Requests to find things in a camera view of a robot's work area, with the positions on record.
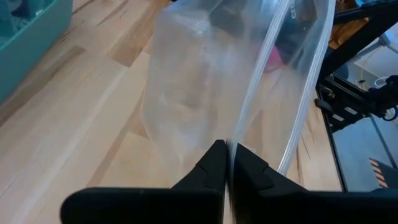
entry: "clear plastic bag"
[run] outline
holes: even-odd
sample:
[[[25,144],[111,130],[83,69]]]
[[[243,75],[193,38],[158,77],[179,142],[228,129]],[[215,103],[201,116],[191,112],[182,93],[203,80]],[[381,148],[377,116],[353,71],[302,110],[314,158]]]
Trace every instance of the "clear plastic bag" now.
[[[142,108],[172,182],[216,139],[243,140],[266,125],[281,173],[297,146],[333,22],[333,0],[178,0],[157,19]],[[262,149],[253,150],[262,155]]]

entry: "wooden floor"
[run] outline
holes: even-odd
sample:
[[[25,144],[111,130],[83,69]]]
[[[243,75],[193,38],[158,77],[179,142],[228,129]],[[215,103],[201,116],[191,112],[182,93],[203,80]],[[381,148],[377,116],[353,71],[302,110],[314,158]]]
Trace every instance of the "wooden floor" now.
[[[168,3],[74,0],[69,29],[0,106],[1,223],[57,223],[84,187],[173,184],[139,115],[154,19]],[[288,176],[340,189],[313,103]]]

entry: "pink object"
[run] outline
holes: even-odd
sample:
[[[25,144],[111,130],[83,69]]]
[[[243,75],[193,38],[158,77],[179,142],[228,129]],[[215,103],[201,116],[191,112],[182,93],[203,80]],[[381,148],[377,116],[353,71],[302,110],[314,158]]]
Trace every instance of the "pink object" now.
[[[279,56],[278,50],[276,49],[276,47],[274,47],[269,56],[264,72],[272,72],[274,70],[277,70],[280,65],[282,65],[282,59]]]

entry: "yellow and black warning stripe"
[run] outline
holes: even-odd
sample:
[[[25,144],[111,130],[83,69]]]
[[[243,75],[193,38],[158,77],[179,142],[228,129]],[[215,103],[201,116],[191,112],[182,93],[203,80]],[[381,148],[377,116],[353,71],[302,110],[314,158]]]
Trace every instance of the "yellow and black warning stripe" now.
[[[376,175],[376,179],[379,182],[379,186],[381,188],[388,188],[388,185],[386,183],[386,178],[384,177],[383,173],[380,170],[379,163],[372,158],[369,158],[369,160],[372,165],[374,174]]]

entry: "black metal frame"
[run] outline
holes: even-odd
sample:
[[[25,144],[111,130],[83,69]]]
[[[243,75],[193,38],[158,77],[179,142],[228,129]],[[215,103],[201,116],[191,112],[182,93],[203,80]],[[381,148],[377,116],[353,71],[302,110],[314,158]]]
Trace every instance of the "black metal frame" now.
[[[397,23],[397,11],[398,1],[387,0],[336,15],[335,23],[337,24],[350,19],[368,16],[372,18],[323,61],[317,85],[317,90],[323,99],[316,100],[315,103],[328,115],[332,132],[354,124],[370,114],[387,120],[385,118],[387,110],[396,109],[398,105],[397,76],[387,79],[388,85],[380,89],[372,88],[364,91],[334,72]]]

